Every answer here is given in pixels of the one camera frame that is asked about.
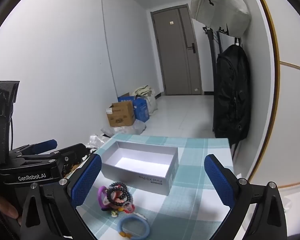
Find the person's left hand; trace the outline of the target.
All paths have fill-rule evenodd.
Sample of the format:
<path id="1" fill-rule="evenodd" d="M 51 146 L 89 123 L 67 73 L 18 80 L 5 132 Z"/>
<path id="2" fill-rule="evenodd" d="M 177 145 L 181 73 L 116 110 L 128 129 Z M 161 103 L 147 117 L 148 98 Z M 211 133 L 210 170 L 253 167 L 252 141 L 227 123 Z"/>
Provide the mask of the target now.
<path id="1" fill-rule="evenodd" d="M 18 224 L 21 225 L 22 218 L 19 217 L 17 209 L 2 197 L 0 197 L 0 212 L 7 217 L 16 219 L 18 221 Z"/>

